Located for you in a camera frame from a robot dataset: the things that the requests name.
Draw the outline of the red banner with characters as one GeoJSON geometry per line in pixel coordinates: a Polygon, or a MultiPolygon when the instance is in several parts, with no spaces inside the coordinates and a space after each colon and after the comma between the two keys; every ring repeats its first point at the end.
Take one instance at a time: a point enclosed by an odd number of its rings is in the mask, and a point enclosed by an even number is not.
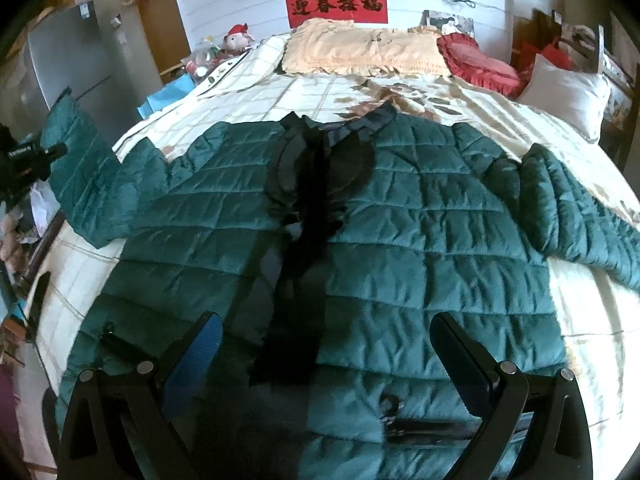
{"type": "Polygon", "coordinates": [[[296,28],[312,18],[387,24],[387,0],[285,0],[288,24],[296,28]]]}

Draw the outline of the white plastic bag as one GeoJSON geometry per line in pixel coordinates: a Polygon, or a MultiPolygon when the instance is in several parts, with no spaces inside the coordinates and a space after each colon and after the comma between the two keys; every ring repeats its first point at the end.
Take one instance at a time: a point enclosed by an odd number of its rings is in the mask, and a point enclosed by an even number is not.
{"type": "Polygon", "coordinates": [[[41,180],[37,180],[30,188],[29,201],[36,231],[40,237],[43,237],[53,218],[60,210],[60,203],[56,199],[49,182],[41,180]]]}

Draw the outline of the floral cream bed quilt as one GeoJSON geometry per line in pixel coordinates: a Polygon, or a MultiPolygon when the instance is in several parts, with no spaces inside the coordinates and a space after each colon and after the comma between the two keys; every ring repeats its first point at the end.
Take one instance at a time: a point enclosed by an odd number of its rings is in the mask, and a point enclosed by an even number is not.
{"type": "MultiPolygon", "coordinates": [[[[359,118],[387,103],[401,113],[444,126],[464,122],[495,141],[513,160],[521,160],[534,144],[548,148],[639,233],[637,196],[605,152],[567,122],[452,77],[291,75],[282,68],[287,43],[282,36],[264,41],[221,84],[193,92],[114,144],[101,138],[118,158],[146,139],[171,160],[220,122],[276,122],[295,114],[328,124],[359,118]]],[[[104,247],[119,248],[111,269],[99,272],[88,262],[78,264],[72,293],[79,300],[79,315],[58,326],[54,334],[63,346],[62,368],[54,376],[56,402],[74,339],[119,262],[124,241],[112,240],[104,247]]],[[[589,283],[587,296],[584,320],[577,317],[574,304],[560,307],[568,363],[558,374],[574,373],[586,411],[593,474],[612,479],[639,442],[639,296],[626,298],[608,278],[589,283]]]]}

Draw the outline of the pig plush toy red hat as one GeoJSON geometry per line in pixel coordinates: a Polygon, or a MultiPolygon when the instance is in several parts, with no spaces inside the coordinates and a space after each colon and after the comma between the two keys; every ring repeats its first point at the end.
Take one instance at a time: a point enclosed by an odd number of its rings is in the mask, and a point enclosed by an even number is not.
{"type": "Polygon", "coordinates": [[[237,55],[248,50],[255,42],[254,37],[248,31],[247,24],[237,24],[229,29],[222,40],[224,52],[237,55]]]}

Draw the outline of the dark green quilted jacket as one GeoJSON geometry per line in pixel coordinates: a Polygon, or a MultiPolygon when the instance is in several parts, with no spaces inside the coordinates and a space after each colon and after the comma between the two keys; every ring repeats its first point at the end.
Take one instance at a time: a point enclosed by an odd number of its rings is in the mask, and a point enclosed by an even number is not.
{"type": "Polygon", "coordinates": [[[178,479],[442,479],[475,429],[431,343],[445,313],[499,361],[567,366],[560,307],[639,296],[639,233],[548,148],[382,104],[322,124],[220,122],[167,159],[118,158],[69,95],[42,137],[70,226],[119,262],[70,349],[56,421],[92,368],[157,358],[221,325],[178,479]]]}

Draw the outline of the red ruffled cushion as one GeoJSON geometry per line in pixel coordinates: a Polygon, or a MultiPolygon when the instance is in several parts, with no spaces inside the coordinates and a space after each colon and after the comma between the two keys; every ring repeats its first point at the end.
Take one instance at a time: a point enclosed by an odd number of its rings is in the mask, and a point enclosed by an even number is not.
{"type": "Polygon", "coordinates": [[[442,35],[436,40],[448,70],[468,84],[516,98],[523,81],[515,68],[483,53],[478,43],[462,32],[442,35]]]}

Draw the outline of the blue paper bag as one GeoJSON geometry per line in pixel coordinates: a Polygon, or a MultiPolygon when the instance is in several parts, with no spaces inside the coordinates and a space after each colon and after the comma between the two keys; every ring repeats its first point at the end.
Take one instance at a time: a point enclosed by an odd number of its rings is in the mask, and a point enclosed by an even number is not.
{"type": "Polygon", "coordinates": [[[177,79],[168,82],[163,88],[147,96],[138,107],[138,113],[142,119],[146,119],[153,113],[168,107],[172,103],[180,101],[195,88],[194,81],[189,74],[183,74],[177,79]]]}

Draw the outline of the white pillow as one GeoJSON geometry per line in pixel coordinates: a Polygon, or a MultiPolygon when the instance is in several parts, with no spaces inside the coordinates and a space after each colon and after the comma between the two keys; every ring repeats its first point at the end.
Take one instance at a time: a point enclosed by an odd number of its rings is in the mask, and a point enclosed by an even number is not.
{"type": "Polygon", "coordinates": [[[600,141],[610,95],[610,85],[602,75],[563,70],[537,54],[518,102],[560,118],[593,144],[600,141]]]}

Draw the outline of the wooden chair with clothes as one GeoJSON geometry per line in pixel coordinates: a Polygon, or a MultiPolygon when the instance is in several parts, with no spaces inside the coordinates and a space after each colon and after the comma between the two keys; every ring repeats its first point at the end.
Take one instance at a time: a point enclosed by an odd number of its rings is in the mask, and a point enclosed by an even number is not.
{"type": "Polygon", "coordinates": [[[610,156],[620,172],[627,166],[639,119],[639,64],[631,76],[605,47],[605,29],[599,25],[590,29],[586,25],[565,23],[562,14],[553,10],[552,23],[560,36],[558,46],[568,54],[579,56],[574,64],[578,70],[599,74],[610,88],[610,97],[603,113],[600,147],[610,156]]]}

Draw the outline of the grey refrigerator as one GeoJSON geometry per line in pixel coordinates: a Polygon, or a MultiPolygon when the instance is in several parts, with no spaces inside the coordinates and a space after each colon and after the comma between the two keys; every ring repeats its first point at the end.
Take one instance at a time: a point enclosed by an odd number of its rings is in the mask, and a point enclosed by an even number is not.
{"type": "Polygon", "coordinates": [[[18,96],[31,132],[43,127],[66,89],[109,144],[138,121],[125,64],[101,28],[92,2],[56,10],[36,25],[27,35],[25,62],[18,96]]]}

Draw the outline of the peach ruffled pillow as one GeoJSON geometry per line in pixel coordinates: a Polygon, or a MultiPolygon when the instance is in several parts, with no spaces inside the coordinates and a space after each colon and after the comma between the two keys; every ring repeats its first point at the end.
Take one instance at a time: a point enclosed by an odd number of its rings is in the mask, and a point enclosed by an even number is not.
{"type": "Polygon", "coordinates": [[[365,28],[352,21],[312,18],[286,44],[282,68],[291,75],[434,75],[450,70],[440,54],[434,27],[365,28]]]}

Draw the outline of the framed photo at headboard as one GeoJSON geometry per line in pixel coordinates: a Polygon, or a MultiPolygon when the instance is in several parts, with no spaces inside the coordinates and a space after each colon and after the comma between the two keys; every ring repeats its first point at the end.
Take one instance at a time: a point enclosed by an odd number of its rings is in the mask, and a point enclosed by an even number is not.
{"type": "Polygon", "coordinates": [[[471,38],[475,37],[474,21],[472,18],[466,18],[458,14],[424,10],[421,24],[423,26],[435,27],[442,35],[465,34],[471,38]]]}

